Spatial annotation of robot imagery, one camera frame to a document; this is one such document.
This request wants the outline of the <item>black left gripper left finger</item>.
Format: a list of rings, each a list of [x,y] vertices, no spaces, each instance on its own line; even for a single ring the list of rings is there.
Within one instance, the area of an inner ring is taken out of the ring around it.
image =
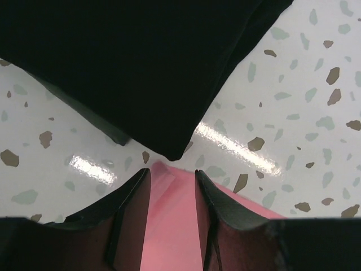
[[[150,192],[141,169],[62,223],[1,218],[1,270],[139,270]]]

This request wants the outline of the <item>pink t-shirt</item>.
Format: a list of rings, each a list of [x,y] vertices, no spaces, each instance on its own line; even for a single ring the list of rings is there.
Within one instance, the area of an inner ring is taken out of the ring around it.
[[[141,270],[287,270],[275,237],[261,226],[234,231],[211,220],[195,174],[160,161],[151,166],[151,198]]]

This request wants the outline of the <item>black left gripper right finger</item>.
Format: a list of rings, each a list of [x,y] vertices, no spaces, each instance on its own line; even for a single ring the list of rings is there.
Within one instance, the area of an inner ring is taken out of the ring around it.
[[[265,218],[195,173],[204,270],[359,270],[359,218]]]

